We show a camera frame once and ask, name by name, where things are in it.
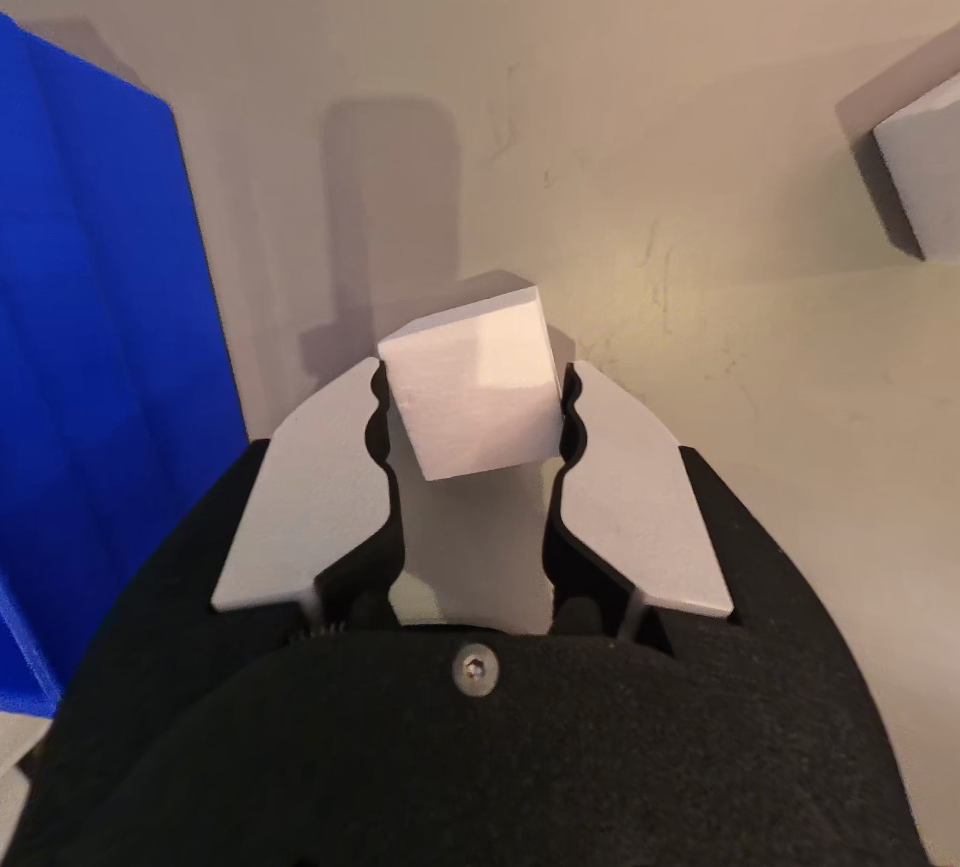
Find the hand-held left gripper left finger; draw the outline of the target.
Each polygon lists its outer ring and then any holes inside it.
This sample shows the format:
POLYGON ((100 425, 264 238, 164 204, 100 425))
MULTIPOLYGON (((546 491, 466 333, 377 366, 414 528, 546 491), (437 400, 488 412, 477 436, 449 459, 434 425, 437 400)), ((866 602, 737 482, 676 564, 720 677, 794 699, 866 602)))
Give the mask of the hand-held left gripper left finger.
POLYGON ((211 595, 219 613, 297 604, 346 625, 402 573, 399 483, 389 464, 386 369, 367 357, 275 429, 211 595))

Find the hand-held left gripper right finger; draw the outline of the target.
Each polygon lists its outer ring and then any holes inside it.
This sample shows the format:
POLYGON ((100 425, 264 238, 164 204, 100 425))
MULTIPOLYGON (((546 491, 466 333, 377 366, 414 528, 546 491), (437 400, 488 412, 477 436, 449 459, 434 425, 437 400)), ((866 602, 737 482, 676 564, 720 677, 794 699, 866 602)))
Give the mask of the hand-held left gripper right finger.
POLYGON ((543 537, 551 631, 635 639, 652 610, 726 621, 734 599, 678 439, 585 360, 567 365, 560 408, 543 537))

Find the white foam cube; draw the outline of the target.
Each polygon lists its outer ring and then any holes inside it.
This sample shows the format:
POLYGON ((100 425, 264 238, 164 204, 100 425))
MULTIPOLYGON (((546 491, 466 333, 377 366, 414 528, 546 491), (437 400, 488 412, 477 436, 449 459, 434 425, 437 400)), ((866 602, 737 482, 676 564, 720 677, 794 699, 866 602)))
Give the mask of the white foam cube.
POLYGON ((959 76, 881 121, 873 136, 928 261, 959 261, 959 76))
POLYGON ((561 385, 535 285, 410 321, 377 353, 424 479, 558 455, 561 385))

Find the blue plastic bin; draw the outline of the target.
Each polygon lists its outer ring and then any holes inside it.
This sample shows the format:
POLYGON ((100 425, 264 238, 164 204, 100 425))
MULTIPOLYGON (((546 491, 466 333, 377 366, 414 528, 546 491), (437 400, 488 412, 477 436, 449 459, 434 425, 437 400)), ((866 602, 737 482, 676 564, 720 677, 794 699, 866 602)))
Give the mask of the blue plastic bin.
POLYGON ((53 717, 248 437, 176 123, 1 22, 2 711, 53 717))

